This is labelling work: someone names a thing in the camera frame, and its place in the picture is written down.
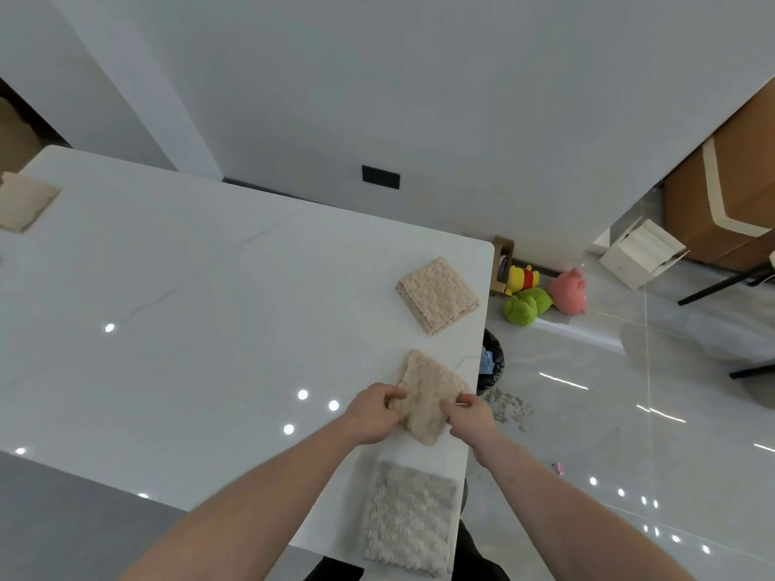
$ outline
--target green plush toy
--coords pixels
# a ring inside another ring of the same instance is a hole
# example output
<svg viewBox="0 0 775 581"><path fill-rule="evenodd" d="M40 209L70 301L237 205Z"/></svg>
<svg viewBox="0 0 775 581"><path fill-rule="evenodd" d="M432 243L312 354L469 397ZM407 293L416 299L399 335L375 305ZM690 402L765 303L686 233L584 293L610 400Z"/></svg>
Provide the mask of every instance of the green plush toy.
<svg viewBox="0 0 775 581"><path fill-rule="evenodd" d="M506 319L517 326L529 326L552 307L552 298L540 287L518 292L503 304Z"/></svg>

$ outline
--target pink plush toy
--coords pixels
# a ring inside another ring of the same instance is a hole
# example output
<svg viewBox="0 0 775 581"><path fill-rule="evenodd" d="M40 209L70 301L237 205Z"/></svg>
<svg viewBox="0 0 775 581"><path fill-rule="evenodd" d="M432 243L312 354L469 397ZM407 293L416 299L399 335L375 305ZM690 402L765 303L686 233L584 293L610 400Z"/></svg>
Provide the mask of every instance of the pink plush toy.
<svg viewBox="0 0 775 581"><path fill-rule="evenodd" d="M586 279L581 274L581 269L574 267L553 279L547 286L547 292L559 311L575 316L586 313L585 287Z"/></svg>

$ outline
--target plush toy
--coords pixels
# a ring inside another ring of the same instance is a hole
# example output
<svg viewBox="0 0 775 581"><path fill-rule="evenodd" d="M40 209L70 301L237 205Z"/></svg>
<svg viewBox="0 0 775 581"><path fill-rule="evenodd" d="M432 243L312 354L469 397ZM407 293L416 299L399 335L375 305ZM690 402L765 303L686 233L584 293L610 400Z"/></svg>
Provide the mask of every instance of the plush toy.
<svg viewBox="0 0 775 581"><path fill-rule="evenodd" d="M548 284L547 291L559 311L575 316L578 313L586 313L585 287L586 279L581 269L574 267L553 279Z"/></svg>
<svg viewBox="0 0 775 581"><path fill-rule="evenodd" d="M538 271L533 271L528 265L525 269L520 269L517 265L512 265L509 269L509 281L506 282L506 289L503 291L507 296L522 290L529 290L531 287L538 287L541 277Z"/></svg>
<svg viewBox="0 0 775 581"><path fill-rule="evenodd" d="M503 304L506 319L517 326L529 326L552 307L552 298L540 287L520 291Z"/></svg>

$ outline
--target large brown cardboard box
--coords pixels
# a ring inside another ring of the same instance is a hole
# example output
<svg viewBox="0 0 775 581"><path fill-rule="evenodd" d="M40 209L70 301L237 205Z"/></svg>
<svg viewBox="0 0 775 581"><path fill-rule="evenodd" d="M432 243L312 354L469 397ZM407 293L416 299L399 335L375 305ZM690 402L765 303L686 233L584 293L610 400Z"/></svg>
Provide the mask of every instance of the large brown cardboard box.
<svg viewBox="0 0 775 581"><path fill-rule="evenodd" d="M0 172L18 173L42 148L32 127L0 97Z"/></svg>
<svg viewBox="0 0 775 581"><path fill-rule="evenodd" d="M741 247L775 228L775 80L665 178L665 228L689 259L737 269L760 257L764 242Z"/></svg>

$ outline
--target black pants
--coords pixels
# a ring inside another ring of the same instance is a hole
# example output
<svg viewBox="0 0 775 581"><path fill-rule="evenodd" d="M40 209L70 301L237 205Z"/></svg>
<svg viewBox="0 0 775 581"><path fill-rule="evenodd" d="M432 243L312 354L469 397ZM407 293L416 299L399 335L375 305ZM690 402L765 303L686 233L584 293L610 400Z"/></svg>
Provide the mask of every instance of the black pants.
<svg viewBox="0 0 775 581"><path fill-rule="evenodd" d="M363 575L363 569L346 562L323 557L323 560L307 575L305 581L358 581ZM455 549L455 568L452 581L509 581L504 570L494 562L479 554L473 544L473 538L460 521L457 528L457 548Z"/></svg>

